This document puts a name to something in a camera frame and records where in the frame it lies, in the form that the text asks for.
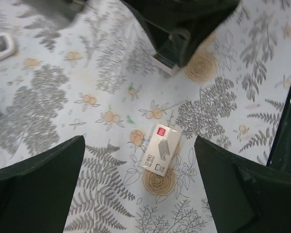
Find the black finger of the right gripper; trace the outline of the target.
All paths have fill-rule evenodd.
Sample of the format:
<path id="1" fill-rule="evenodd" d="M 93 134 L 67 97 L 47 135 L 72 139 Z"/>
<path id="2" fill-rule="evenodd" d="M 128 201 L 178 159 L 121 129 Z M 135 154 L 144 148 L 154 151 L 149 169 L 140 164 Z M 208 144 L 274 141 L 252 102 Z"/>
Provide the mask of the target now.
<path id="1" fill-rule="evenodd" d="M 179 51 L 179 65 L 185 66 L 190 58 L 210 36 L 236 10 L 238 0 L 215 0 L 200 10 L 193 19 L 179 28 L 179 39 L 182 41 Z"/>
<path id="2" fill-rule="evenodd" d="M 153 45 L 155 57 L 164 65 L 184 67 L 189 61 L 189 23 L 170 0 L 124 0 Z"/>

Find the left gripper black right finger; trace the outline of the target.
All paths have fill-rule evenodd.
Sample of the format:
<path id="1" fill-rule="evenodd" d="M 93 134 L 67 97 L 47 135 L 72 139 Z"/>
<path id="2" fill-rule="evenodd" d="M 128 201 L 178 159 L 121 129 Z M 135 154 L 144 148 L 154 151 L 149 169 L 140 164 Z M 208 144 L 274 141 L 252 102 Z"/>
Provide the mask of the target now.
<path id="1" fill-rule="evenodd" d="M 291 233 L 291 174 L 197 137 L 194 150 L 219 233 Z"/>

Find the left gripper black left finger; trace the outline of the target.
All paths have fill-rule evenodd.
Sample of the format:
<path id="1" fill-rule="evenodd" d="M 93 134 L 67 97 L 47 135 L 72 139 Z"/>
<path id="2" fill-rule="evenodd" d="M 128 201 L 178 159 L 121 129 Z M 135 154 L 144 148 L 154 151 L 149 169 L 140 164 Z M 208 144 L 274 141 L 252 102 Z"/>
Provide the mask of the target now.
<path id="1" fill-rule="evenodd" d="M 0 169 L 0 233 L 62 233 L 85 152 L 75 136 Z"/>

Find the small staple box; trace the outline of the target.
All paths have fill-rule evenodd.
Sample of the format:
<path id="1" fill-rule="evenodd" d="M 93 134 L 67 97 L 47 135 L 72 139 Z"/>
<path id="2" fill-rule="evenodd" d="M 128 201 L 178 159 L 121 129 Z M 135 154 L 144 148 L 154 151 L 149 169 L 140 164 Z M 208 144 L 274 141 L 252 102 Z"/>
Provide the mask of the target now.
<path id="1" fill-rule="evenodd" d="M 180 139 L 180 132 L 167 126 L 156 124 L 142 157 L 140 167 L 164 177 Z"/>

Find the white stapler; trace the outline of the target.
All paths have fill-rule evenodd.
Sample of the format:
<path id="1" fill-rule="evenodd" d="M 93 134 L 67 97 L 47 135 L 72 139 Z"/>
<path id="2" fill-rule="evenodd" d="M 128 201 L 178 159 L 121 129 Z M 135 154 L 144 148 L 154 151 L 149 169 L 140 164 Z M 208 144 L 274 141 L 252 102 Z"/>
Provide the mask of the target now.
<path id="1" fill-rule="evenodd" d="M 0 33 L 0 61 L 17 52 L 17 43 L 9 33 Z"/>

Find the grey staple strip stack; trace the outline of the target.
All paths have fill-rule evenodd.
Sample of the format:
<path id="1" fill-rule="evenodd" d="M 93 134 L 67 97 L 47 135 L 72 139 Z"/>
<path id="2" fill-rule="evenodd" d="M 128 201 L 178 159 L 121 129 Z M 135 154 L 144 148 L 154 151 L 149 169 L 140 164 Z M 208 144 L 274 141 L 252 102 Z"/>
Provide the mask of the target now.
<path id="1" fill-rule="evenodd" d="M 179 66 L 176 63 L 173 63 L 172 61 L 161 56 L 160 54 L 153 55 L 152 61 L 154 65 L 156 65 L 158 68 L 171 76 L 175 75 L 180 70 Z"/>

